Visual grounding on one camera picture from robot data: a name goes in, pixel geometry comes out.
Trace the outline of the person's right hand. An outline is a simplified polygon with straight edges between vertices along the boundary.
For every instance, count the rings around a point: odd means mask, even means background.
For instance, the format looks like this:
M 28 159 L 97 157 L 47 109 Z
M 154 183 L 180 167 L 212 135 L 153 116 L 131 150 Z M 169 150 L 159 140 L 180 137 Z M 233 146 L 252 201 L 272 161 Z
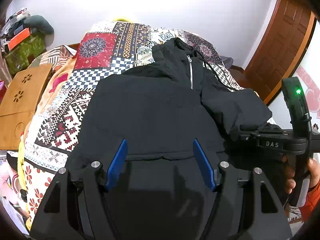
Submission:
M 284 176 L 286 178 L 285 182 L 285 192 L 290 194 L 292 190 L 296 187 L 296 182 L 293 179 L 295 176 L 295 169 L 288 164 L 287 156 L 283 156 L 281 160 L 285 164 Z M 308 170 L 310 172 L 310 184 L 309 190 L 317 186 L 319 183 L 319 163 L 315 159 L 309 159 L 307 164 Z

